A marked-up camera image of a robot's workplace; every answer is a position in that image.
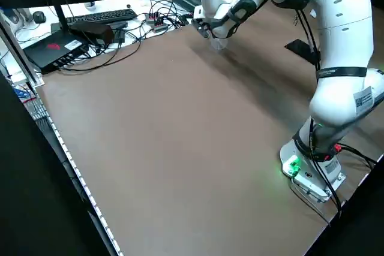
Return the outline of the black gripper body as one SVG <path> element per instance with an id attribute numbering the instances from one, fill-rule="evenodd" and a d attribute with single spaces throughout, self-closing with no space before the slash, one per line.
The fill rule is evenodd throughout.
<path id="1" fill-rule="evenodd" d="M 192 19 L 191 24 L 203 38 L 209 39 L 212 37 L 209 25 L 203 19 Z"/>

